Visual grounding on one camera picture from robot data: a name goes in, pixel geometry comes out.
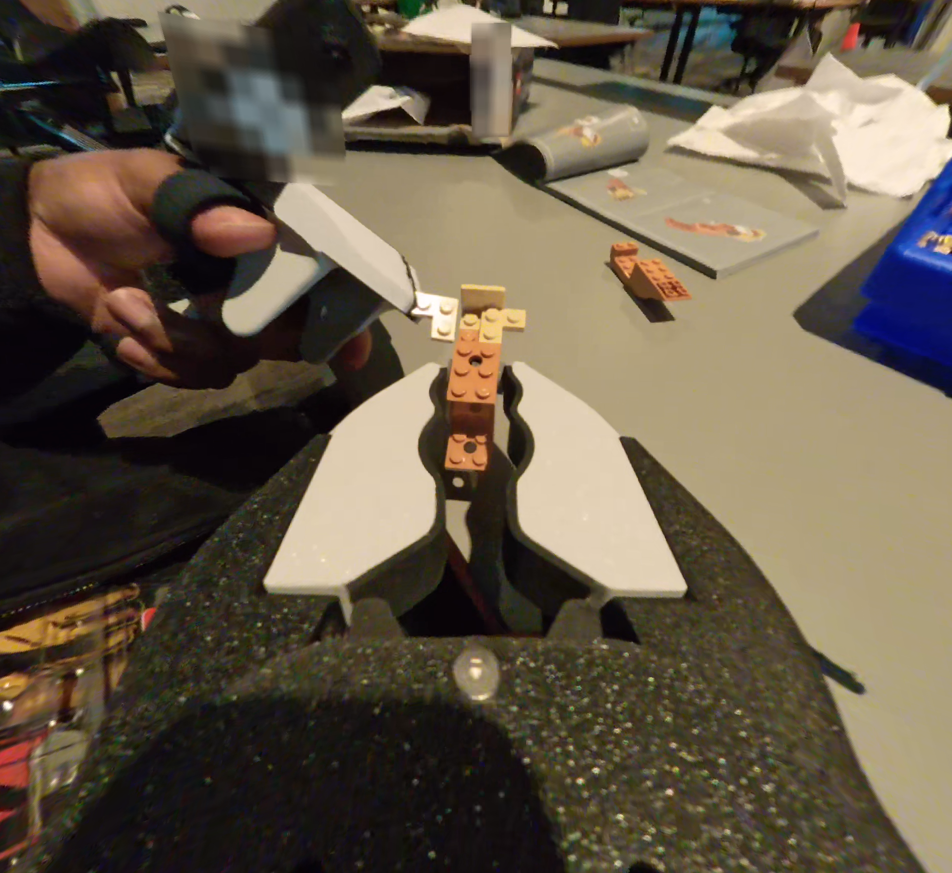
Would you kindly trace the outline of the person's left hand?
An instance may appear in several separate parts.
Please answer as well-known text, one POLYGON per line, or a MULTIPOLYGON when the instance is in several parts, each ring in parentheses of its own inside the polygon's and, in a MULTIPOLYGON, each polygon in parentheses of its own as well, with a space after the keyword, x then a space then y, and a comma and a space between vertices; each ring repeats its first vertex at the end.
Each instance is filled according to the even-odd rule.
POLYGON ((266 360, 302 360, 306 305, 257 335, 232 334, 221 319, 224 293, 200 295, 188 318, 145 285, 175 250, 153 227, 155 191, 182 169, 152 150, 72 154, 30 172, 30 254, 44 292, 105 336, 115 357, 150 380, 191 390, 222 389, 266 360))

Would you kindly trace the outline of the wooden table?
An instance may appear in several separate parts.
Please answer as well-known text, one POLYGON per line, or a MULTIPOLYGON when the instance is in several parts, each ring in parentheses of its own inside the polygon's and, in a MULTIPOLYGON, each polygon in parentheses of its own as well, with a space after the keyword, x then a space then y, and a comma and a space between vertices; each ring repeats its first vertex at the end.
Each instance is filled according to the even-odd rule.
POLYGON ((660 82, 681 85, 687 63, 695 44, 703 10, 741 18, 786 19, 791 22, 792 38, 819 26, 832 11, 852 12, 868 0, 623 0, 622 10, 665 10, 674 13, 664 57, 660 66, 660 82))

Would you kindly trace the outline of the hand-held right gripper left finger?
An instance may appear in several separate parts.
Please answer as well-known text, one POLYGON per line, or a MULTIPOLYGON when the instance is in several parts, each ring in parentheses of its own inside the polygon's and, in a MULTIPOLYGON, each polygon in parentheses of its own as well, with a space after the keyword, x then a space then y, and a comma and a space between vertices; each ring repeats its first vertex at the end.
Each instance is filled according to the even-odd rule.
POLYGON ((336 600, 346 621, 378 598, 402 616, 432 594, 446 566, 445 493, 421 456, 442 367, 425 364, 333 429, 264 588, 336 600))

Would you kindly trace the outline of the brown and tan brick assembly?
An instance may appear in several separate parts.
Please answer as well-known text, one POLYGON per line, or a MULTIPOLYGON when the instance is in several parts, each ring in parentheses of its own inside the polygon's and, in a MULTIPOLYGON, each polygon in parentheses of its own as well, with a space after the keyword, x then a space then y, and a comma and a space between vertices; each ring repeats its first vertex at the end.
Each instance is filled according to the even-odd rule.
POLYGON ((506 304, 506 288, 464 284, 454 350, 447 371, 445 468, 486 471, 493 446, 496 402, 506 332, 522 332, 523 309, 506 304))

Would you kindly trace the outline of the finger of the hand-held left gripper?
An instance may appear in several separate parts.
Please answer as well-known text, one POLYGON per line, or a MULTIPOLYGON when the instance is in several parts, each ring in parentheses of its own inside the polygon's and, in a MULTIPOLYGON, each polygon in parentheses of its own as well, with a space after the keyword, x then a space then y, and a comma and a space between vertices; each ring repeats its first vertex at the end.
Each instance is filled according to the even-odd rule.
POLYGON ((222 305, 222 320, 231 333, 263 332, 299 301, 305 302, 326 276, 353 276, 387 300, 390 310, 410 316, 417 283, 409 262, 320 189, 284 187, 271 217, 276 243, 235 261, 222 305))
POLYGON ((353 276, 326 276, 305 296, 301 358, 327 363, 340 349, 390 309, 390 304, 353 276))

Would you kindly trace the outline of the brown table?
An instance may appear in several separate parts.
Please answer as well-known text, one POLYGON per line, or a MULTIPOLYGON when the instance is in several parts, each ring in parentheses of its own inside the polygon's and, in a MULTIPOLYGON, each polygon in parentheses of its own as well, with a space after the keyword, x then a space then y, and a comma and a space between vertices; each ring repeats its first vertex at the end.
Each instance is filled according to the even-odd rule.
POLYGON ((609 68, 618 52, 654 34, 643 27, 546 16, 525 16, 511 23, 555 44, 542 48, 540 57, 601 70, 609 68))

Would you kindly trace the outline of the small tan corner plate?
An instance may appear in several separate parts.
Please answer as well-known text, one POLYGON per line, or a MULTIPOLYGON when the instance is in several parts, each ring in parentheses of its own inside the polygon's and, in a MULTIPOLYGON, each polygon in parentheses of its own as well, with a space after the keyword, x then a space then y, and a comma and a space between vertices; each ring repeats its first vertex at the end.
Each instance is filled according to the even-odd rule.
POLYGON ((458 298, 417 291, 410 317, 417 324, 429 324, 432 340, 453 344, 457 337, 459 310, 458 298))

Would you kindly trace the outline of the grey desk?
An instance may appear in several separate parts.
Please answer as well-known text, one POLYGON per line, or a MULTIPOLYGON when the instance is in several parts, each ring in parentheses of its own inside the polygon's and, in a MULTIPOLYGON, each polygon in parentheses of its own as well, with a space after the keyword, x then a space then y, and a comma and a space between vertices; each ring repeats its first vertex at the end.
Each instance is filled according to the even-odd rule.
POLYGON ((523 359, 637 441, 684 605, 637 643, 313 641, 258 592, 315 451, 195 559, 140 644, 58 871, 950 871, 950 396, 832 335, 914 203, 827 211, 679 175, 820 235, 649 322, 612 232, 491 159, 358 153, 339 202, 427 281, 507 285, 523 359))

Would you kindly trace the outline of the blue plastic bin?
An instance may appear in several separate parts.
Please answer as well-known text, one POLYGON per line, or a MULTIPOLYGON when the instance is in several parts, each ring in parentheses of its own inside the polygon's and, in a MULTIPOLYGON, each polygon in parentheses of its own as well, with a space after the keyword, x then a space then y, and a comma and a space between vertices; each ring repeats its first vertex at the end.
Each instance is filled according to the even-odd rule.
POLYGON ((862 287, 865 307, 854 331, 877 359, 950 392, 951 255, 917 248, 928 231, 951 233, 951 164, 901 223, 862 287))

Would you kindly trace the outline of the open cardboard box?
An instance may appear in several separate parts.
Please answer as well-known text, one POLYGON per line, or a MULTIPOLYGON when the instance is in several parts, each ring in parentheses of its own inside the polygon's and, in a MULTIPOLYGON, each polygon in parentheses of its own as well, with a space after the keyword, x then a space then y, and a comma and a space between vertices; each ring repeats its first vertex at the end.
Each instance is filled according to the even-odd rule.
POLYGON ((346 141, 507 145, 529 104, 535 59, 555 47, 511 21, 457 3, 379 34, 382 68, 373 85, 426 94, 429 111, 420 126, 394 114, 343 122, 346 141))

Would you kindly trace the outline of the orange patterned bag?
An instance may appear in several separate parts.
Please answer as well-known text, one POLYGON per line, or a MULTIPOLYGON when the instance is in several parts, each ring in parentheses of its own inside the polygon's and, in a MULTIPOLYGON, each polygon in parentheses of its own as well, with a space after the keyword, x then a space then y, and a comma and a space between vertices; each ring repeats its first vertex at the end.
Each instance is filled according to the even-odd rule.
POLYGON ((62 808, 155 601, 131 583, 3 624, 2 871, 21 869, 62 808))

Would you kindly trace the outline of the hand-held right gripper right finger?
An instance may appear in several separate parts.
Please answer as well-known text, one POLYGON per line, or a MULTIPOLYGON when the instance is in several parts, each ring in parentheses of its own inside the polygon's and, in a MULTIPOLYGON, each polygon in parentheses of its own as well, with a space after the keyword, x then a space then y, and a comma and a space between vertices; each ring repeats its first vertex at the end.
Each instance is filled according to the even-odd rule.
POLYGON ((620 434, 527 363, 506 367, 506 576, 536 604, 681 599, 684 580, 620 434))

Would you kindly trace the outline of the white crumpled paper bag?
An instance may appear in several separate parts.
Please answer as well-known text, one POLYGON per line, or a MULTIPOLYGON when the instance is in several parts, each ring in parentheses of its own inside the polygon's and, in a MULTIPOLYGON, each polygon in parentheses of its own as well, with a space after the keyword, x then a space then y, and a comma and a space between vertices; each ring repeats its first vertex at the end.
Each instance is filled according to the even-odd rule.
POLYGON ((950 162, 950 109, 895 74, 864 78, 825 56, 803 86, 712 106, 671 149, 909 198, 950 162))

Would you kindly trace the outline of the white paper sheet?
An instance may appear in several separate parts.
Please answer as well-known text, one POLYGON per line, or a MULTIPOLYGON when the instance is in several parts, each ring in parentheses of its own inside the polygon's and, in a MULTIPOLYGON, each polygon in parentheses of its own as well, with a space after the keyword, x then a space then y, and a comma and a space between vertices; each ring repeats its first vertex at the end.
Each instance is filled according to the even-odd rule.
POLYGON ((431 99, 409 87, 372 85, 342 111, 346 125, 363 124, 379 116, 394 114, 401 121, 420 126, 425 121, 431 99))

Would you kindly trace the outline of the brown wedge brick piece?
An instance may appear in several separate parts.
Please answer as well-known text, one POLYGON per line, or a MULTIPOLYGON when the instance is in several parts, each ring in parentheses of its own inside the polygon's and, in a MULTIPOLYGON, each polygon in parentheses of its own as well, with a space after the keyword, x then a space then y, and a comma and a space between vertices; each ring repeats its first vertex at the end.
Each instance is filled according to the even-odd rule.
POLYGON ((610 248, 609 267, 639 299, 663 304, 691 300, 689 291, 673 272, 660 259, 641 257, 635 242, 614 243, 610 248))

